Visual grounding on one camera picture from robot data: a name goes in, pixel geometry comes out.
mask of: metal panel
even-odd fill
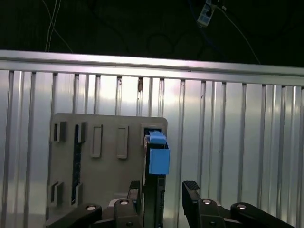
[[[287,222],[292,226],[297,224],[297,202],[299,191],[300,166],[300,123],[301,123],[301,88],[292,88],[292,123],[291,123],[291,148],[290,148],[290,171],[289,171],[289,189],[288,189],[288,216]]]
[[[6,227],[25,221],[31,72],[14,72],[8,166]]]
[[[205,82],[202,84],[202,131],[203,135],[202,138],[199,140],[202,141],[202,156],[200,158],[200,168],[201,168],[201,177],[199,182],[201,182],[201,190],[200,194],[204,198],[208,198],[208,191],[209,191],[209,184],[210,184],[210,165],[212,159],[212,152],[211,152],[211,138],[212,138],[212,96],[213,96],[213,82]]]
[[[167,228],[177,227],[179,213],[184,92],[184,82],[182,84],[177,79],[164,80],[163,117],[168,120],[168,145],[171,149],[164,203],[164,227]]]
[[[242,161],[243,175],[241,201],[257,206],[260,178],[260,146],[262,117],[262,85],[246,86],[244,156]]]
[[[58,74],[55,76],[54,114],[71,113],[73,111],[74,79],[73,74]]]
[[[10,72],[0,70],[0,226],[4,224],[2,221],[3,217],[6,215],[6,181],[7,181],[7,172],[5,171],[6,157],[8,155],[8,141],[9,136],[6,134],[8,129],[10,129],[9,123],[7,123],[9,112],[9,88],[10,88]]]
[[[212,90],[212,129],[211,129],[211,161],[210,161],[210,178],[208,197],[220,201],[221,193],[221,177],[222,177],[222,163],[223,153],[221,153],[223,146],[223,124],[224,111],[226,100],[226,85],[221,82],[215,82]]]
[[[119,115],[136,116],[138,78],[122,78],[121,110]]]
[[[75,78],[75,113],[93,114],[95,108],[95,75],[80,74]]]
[[[96,114],[115,115],[117,77],[102,75],[96,78]]]
[[[164,227],[187,226],[191,179],[226,208],[247,201],[304,228],[303,69],[11,51],[0,69],[3,227],[42,227],[50,118],[75,112],[168,120]]]
[[[185,82],[184,118],[182,135],[181,175],[180,181],[197,181],[199,173],[199,142],[200,138],[200,106],[201,106],[201,82]],[[187,218],[183,214],[182,200],[179,200],[179,227],[187,227]]]
[[[15,71],[13,75],[13,93],[11,103],[10,135],[9,135],[9,165],[7,183],[7,211],[6,226],[15,227],[18,206],[18,174],[20,158],[20,138],[21,138],[21,114],[22,114],[22,93],[23,77],[22,72]]]
[[[152,95],[151,88],[152,79],[144,77],[142,80],[142,106],[141,106],[141,116],[151,116],[151,102],[150,95]]]
[[[37,73],[33,80],[28,227],[41,227],[46,217],[49,129],[53,74]]]
[[[239,83],[227,83],[226,113],[223,146],[223,170],[221,199],[223,207],[229,208],[239,199],[241,185],[240,160],[242,159],[243,139],[243,98],[244,87]]]

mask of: screw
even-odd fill
[[[246,206],[245,206],[245,205],[242,205],[242,204],[238,204],[238,205],[237,205],[237,208],[239,208],[240,210],[245,210],[245,209],[246,209]]]
[[[211,201],[210,201],[210,200],[205,199],[205,200],[203,201],[203,203],[204,203],[204,204],[206,204],[206,205],[209,205],[209,204],[211,203]]]
[[[89,206],[89,207],[87,207],[86,209],[88,210],[88,211],[92,211],[92,210],[95,210],[95,206]]]
[[[121,205],[127,205],[127,204],[128,204],[128,201],[122,200],[122,201],[120,201],[120,204],[121,204]]]

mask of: slot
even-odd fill
[[[161,124],[153,125],[144,123],[141,125],[141,146],[144,144],[144,138],[149,132],[158,131],[158,132],[165,132],[165,127]]]
[[[53,184],[51,186],[51,203],[55,202],[55,187],[58,184],[58,182],[56,182],[55,184]]]
[[[73,172],[72,172],[72,194],[71,204],[76,203],[77,186],[80,184],[80,169],[81,169],[81,143],[79,138],[79,125],[75,125],[74,136],[74,155],[73,155]]]
[[[57,141],[57,133],[58,133],[58,124],[54,125],[54,141]]]

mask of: metal bar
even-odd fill
[[[81,64],[46,64],[46,63],[27,63],[14,61],[0,61],[0,69],[3,70],[19,70],[19,71],[35,71],[35,72],[61,72],[74,74],[99,74],[99,75],[120,75],[134,77],[163,77],[171,79],[188,79],[188,80],[207,80],[222,82],[242,82],[251,84],[269,84],[269,85],[285,85],[285,86],[304,86],[303,77],[299,76],[280,76],[266,74],[232,74],[231,71],[226,72],[203,72],[178,70],[178,69],[160,69],[160,68],[142,68],[142,67],[116,67],[116,66],[92,66]]]
[[[304,75],[304,69],[283,66],[261,66],[248,64],[230,64],[218,62],[200,62],[172,59],[156,59],[141,57],[116,57],[116,56],[93,56],[45,52],[9,51],[0,50],[0,60],[47,62],[47,63],[80,63],[89,65],[114,65],[114,66],[141,66],[177,68],[186,70],[230,71],[244,74],[271,74],[271,75]]]

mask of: corrugated metal wall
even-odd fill
[[[183,180],[304,228],[304,90],[222,81],[0,70],[1,227],[42,227],[51,116],[81,113],[168,120],[165,228],[188,227]]]

